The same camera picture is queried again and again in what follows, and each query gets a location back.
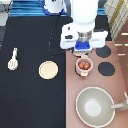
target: black table surface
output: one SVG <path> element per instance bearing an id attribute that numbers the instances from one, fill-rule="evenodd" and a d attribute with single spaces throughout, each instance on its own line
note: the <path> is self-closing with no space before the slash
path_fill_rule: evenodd
<path id="1" fill-rule="evenodd" d="M 60 17 L 51 42 L 49 37 L 57 16 L 10 17 L 0 51 L 0 128 L 66 128 L 66 56 L 57 55 L 60 34 L 71 18 Z M 96 28 L 109 31 L 107 24 L 99 25 L 105 16 L 97 16 Z M 7 68 L 14 47 L 18 48 L 19 67 Z M 58 75 L 44 80 L 38 74 L 44 61 L 54 61 Z"/>

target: spoon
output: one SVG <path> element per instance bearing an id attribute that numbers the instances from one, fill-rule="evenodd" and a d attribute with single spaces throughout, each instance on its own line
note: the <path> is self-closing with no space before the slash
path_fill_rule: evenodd
<path id="1" fill-rule="evenodd" d="M 12 59 L 8 62 L 8 68 L 10 70 L 15 70 L 18 67 L 18 61 L 16 60 L 17 51 L 18 51 L 18 49 L 14 48 Z"/>

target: ceramic bowl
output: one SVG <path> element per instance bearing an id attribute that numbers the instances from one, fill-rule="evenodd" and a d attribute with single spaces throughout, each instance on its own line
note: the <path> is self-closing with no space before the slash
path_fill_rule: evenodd
<path id="1" fill-rule="evenodd" d="M 105 127 L 115 116 L 112 97 L 103 89 L 88 87 L 83 89 L 76 98 L 76 111 L 80 119 L 95 128 Z"/>

